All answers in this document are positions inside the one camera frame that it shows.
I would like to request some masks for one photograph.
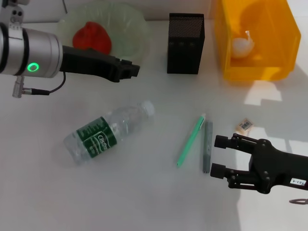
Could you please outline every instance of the green indicator light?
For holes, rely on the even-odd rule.
[[[31,63],[28,65],[29,72],[35,72],[37,70],[39,70],[39,65],[37,63]]]

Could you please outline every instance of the white tabletop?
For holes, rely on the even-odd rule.
[[[297,64],[279,82],[232,86],[218,70],[211,22],[199,75],[168,75],[168,22],[149,22],[149,55],[138,77],[111,83],[67,74],[48,96],[12,95],[15,78],[0,78],[0,230],[3,231],[290,231],[307,229],[307,206],[290,199],[307,191],[276,186],[269,195],[229,189],[200,170],[202,136],[180,168],[185,137],[202,112],[214,136],[231,136],[245,117],[253,138],[284,151],[308,153],[308,18],[297,18]],[[27,27],[54,32],[56,24]],[[26,77],[51,90],[62,81]],[[63,145],[73,130],[120,106],[151,100],[154,121],[91,163],[77,167]],[[213,148],[212,161],[248,170],[250,155]]]

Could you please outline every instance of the red pepper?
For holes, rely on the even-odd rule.
[[[94,49],[104,54],[111,51],[111,40],[106,30],[95,22],[87,22],[73,37],[74,48]]]

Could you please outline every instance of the bottle cap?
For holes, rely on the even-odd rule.
[[[151,101],[143,101],[141,103],[141,107],[143,107],[147,113],[148,113],[148,116],[153,116],[155,114],[155,108],[153,106],[153,104],[151,103]]]

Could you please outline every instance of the green pen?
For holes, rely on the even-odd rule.
[[[185,145],[185,147],[182,151],[182,154],[178,159],[178,163],[177,163],[178,167],[181,167],[181,165],[183,164],[183,162],[184,162],[184,160],[185,160],[194,140],[196,139],[198,132],[200,131],[202,125],[204,124],[204,122],[205,122],[205,114],[202,114],[200,116],[200,118],[198,119],[198,122],[194,126],[193,131],[192,131],[190,137],[188,138],[187,143],[186,143],[186,145]]]

